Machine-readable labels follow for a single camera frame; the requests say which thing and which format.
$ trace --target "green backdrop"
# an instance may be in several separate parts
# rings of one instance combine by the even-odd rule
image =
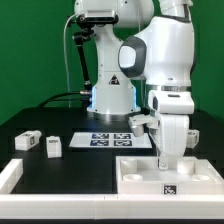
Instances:
[[[0,1],[0,123],[23,108],[67,91],[63,29],[75,0]],[[158,2],[154,0],[156,14]],[[196,108],[224,123],[224,1],[194,0],[197,66],[192,76]],[[82,88],[78,53],[67,31],[72,90]],[[136,30],[116,30],[125,38]],[[92,82],[97,80],[96,48],[85,44]]]

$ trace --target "robotic manipulator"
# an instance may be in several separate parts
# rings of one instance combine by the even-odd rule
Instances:
[[[75,11],[82,21],[94,21],[98,82],[93,87],[93,102],[88,111],[106,117],[130,117],[139,112],[130,79],[145,77],[150,115],[130,117],[129,125],[135,136],[141,136],[146,124],[157,147],[159,168],[167,170],[169,157],[179,158],[185,153],[188,115],[194,112],[189,92],[195,64],[194,28],[189,11],[193,3],[159,3],[162,14],[154,17],[151,0],[77,0]],[[139,21],[150,24],[124,42],[114,36],[114,24],[137,27]]]

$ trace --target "white block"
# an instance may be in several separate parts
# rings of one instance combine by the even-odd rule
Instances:
[[[51,136],[46,139],[48,158],[62,157],[61,141],[59,137]]]
[[[27,151],[39,144],[40,137],[40,131],[26,131],[15,138],[15,148],[16,150]]]
[[[199,142],[199,131],[189,130],[187,136],[187,148],[193,149]]]
[[[23,160],[12,159],[0,173],[0,194],[10,194],[23,174]]]

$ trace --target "black tabletop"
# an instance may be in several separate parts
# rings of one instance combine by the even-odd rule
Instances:
[[[187,149],[186,155],[196,156],[198,159],[208,159],[224,177],[223,126],[213,120],[206,112],[195,111],[191,117],[191,129],[200,131],[200,142],[194,150]],[[42,132],[40,144],[28,152],[15,150],[14,138],[27,130],[39,130]],[[0,171],[12,158],[22,158],[24,163],[24,175],[12,193],[114,194],[117,193],[116,156],[155,156],[156,154],[154,147],[141,150],[135,148],[118,148],[116,150],[108,148],[70,148],[69,143],[74,132],[129,133],[130,129],[126,121],[95,120],[87,117],[83,110],[76,108],[28,108],[1,125]],[[47,157],[46,137],[49,136],[60,137],[62,158],[49,159]],[[104,220],[102,223],[112,223],[112,221],[108,220],[106,222]],[[148,222],[146,220],[136,222],[134,220],[128,222],[116,220],[116,223]]]

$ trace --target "small white cube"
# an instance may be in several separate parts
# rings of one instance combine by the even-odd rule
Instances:
[[[51,136],[47,141],[47,156],[48,158],[62,157],[61,141],[59,137]]]
[[[15,137],[15,148],[16,150],[27,151],[35,145],[39,144],[40,137],[40,131],[26,131],[23,134]]]
[[[199,131],[189,130],[187,136],[187,148],[193,149],[199,142]]]

